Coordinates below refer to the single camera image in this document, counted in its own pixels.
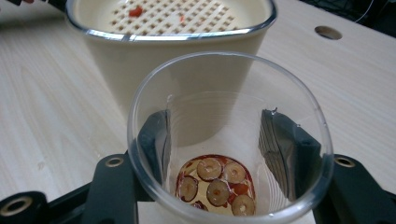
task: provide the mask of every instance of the white wire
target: white wire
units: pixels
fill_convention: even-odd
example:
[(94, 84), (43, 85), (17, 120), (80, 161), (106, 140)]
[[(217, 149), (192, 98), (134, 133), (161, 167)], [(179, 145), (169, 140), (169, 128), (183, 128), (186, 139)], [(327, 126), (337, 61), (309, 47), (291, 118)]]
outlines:
[(367, 8), (366, 12), (364, 12), (364, 14), (363, 14), (360, 18), (358, 18), (357, 20), (355, 20), (355, 22), (360, 21), (361, 19), (363, 19), (363, 17), (366, 16), (367, 12), (369, 12), (371, 6), (373, 5), (373, 2), (374, 2), (374, 0), (372, 0), (372, 2), (370, 3), (370, 6)]

